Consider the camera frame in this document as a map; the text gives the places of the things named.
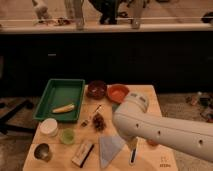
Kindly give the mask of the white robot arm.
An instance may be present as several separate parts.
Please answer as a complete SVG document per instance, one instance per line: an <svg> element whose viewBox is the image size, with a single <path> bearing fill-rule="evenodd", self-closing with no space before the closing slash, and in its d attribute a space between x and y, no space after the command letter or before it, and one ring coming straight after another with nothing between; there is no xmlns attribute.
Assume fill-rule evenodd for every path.
<svg viewBox="0 0 213 171"><path fill-rule="evenodd" d="M147 113L149 99L129 92L112 116L118 134L128 143L136 137L213 162L213 124Z"/></svg>

